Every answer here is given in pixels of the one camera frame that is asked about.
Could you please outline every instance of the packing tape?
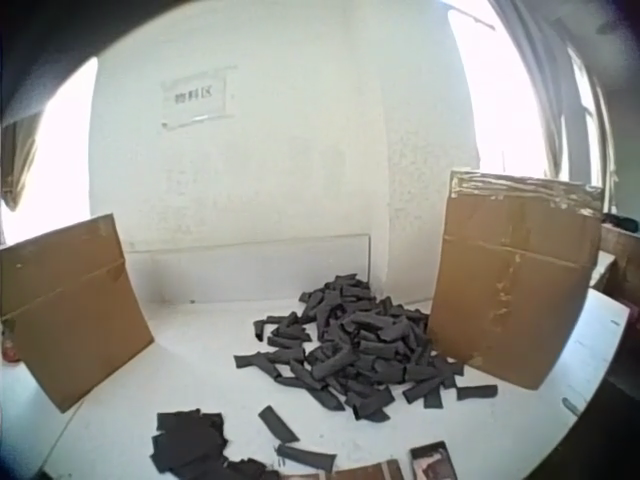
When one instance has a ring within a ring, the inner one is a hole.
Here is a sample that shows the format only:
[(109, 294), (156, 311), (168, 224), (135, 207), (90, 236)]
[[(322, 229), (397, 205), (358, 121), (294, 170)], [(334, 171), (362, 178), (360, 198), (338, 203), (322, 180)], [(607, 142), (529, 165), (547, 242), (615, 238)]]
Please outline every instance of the packing tape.
[(380, 465), (382, 466), (382, 475), (384, 475), (384, 480), (391, 480), (391, 472), (389, 471), (389, 462), (382, 462)]
[(495, 199), (504, 197), (536, 198), (549, 202), (554, 208), (571, 210), (588, 217), (601, 217), (604, 205), (602, 188), (548, 178), (512, 177), (454, 170), (451, 172), (449, 196), (484, 195)]

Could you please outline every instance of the red object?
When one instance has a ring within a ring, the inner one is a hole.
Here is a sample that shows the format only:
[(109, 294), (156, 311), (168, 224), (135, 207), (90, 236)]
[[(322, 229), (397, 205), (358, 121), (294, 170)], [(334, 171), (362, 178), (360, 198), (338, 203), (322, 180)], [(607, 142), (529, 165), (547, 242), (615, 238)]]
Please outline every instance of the red object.
[(7, 337), (2, 337), (2, 360), (7, 363), (20, 362), (20, 357), (18, 356), (18, 352), (16, 351), (13, 342)]

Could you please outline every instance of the cardboard flap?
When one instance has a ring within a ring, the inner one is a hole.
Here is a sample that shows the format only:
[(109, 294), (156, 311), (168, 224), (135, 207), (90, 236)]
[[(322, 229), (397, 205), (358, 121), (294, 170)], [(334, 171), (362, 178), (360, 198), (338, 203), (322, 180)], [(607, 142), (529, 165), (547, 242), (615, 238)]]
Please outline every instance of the cardboard flap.
[(473, 171), (451, 173), (445, 238), (593, 266), (602, 189)]
[(0, 249), (3, 326), (62, 412), (153, 342), (112, 215)]
[(6, 318), (85, 277), (124, 263), (113, 215), (96, 217), (0, 249)]

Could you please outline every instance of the white wall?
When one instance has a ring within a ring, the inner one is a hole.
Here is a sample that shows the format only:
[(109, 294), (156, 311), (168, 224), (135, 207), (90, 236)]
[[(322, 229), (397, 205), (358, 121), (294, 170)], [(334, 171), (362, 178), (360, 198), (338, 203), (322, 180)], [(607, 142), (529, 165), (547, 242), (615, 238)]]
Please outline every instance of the white wall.
[[(160, 85), (235, 66), (231, 118), (175, 131)], [(203, 1), (99, 57), (93, 214), (128, 251), (368, 233), (372, 279), (428, 298), (448, 172), (478, 164), (438, 0)]]

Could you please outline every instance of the cardboard box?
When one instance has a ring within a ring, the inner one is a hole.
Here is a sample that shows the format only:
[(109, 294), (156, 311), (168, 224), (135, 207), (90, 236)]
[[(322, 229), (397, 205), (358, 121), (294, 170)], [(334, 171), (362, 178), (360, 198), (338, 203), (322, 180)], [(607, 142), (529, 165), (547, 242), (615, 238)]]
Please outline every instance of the cardboard box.
[(597, 187), (452, 172), (429, 321), (436, 348), (537, 389), (580, 316), (602, 205)]
[(61, 412), (153, 342), (112, 215), (0, 249), (3, 325)]
[(640, 236), (603, 225), (600, 248), (616, 257), (604, 293), (640, 306)]

